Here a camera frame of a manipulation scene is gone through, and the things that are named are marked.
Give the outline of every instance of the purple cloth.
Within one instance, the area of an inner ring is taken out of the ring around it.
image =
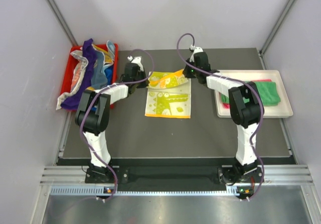
[[[94,65],[97,60],[96,51],[91,45],[92,42],[92,39],[89,39],[84,42],[84,45],[82,47],[82,56],[87,58],[88,60],[86,72],[80,85],[80,88],[76,92],[76,94],[66,98],[66,100],[61,103],[61,107],[64,109],[77,110],[83,91],[85,91],[87,87],[91,86],[91,78],[94,74]]]

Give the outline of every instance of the green towel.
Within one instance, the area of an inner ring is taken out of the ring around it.
[[[277,94],[276,83],[275,82],[255,82],[257,90],[259,91],[262,103],[264,106],[276,106],[281,102],[279,94]],[[222,103],[230,103],[229,98],[221,94]]]

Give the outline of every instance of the plastic bin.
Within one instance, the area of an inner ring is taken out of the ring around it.
[[[70,49],[70,52],[75,50],[80,50],[82,46],[75,46]],[[108,51],[106,45],[97,45],[97,47],[104,49]],[[113,73],[112,73],[112,80],[111,83],[114,83],[117,79],[117,62],[118,62],[118,45],[115,44],[116,50],[115,50],[115,60],[114,60],[114,66],[113,66]],[[60,94],[63,94],[64,92],[70,92],[71,88],[71,82],[72,78],[74,76],[74,69],[76,65],[78,64],[78,60],[73,58],[73,56],[69,55],[64,80],[62,82],[61,91]]]

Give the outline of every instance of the wall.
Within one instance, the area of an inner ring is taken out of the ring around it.
[[[297,0],[265,60],[280,71],[293,108],[286,120],[294,150],[309,166],[321,196],[321,1]]]
[[[203,48],[260,49],[287,0],[55,0],[79,44],[174,49],[185,32]]]
[[[28,223],[65,113],[55,111],[71,47],[45,0],[0,0],[0,223]]]

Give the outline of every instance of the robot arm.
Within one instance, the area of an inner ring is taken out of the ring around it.
[[[93,147],[96,154],[105,162],[109,163],[111,156],[107,149],[105,130],[109,122],[109,109],[110,105],[127,98],[129,95],[133,94],[136,88],[145,88],[148,86],[149,82],[144,81],[141,83],[129,83],[135,82],[146,78],[146,74],[141,63],[141,57],[128,57],[129,62],[126,63],[124,74],[121,75],[119,83],[120,85],[114,84],[113,87],[107,88],[94,104],[94,108],[89,112],[89,115],[84,123],[84,135],[88,143]],[[95,95],[100,92],[98,90],[85,90],[81,96],[80,103],[76,112],[75,122],[77,125],[81,125],[85,113],[88,110],[90,103],[92,102]],[[94,155],[93,151],[90,150],[91,162],[89,164],[90,176],[108,176],[108,170],[106,165],[103,164]]]
[[[227,80],[219,71],[212,70],[208,62],[208,56],[202,48],[191,46],[190,50],[193,52],[191,57],[187,59],[190,64],[221,76],[209,76],[194,70],[188,65],[183,71],[185,77],[197,78],[200,84],[206,85],[209,89],[219,91],[221,94],[229,97],[230,113],[233,122],[237,125],[238,133],[238,149],[235,156],[236,163],[233,166],[233,172],[236,178],[233,179],[240,179],[242,176],[257,169],[257,157],[250,143],[250,137],[257,129],[260,120],[258,100],[250,89],[243,84]],[[258,93],[255,83],[249,82],[248,84]],[[250,101],[245,104],[243,98],[248,98]],[[254,136],[252,142],[255,148],[256,136]]]

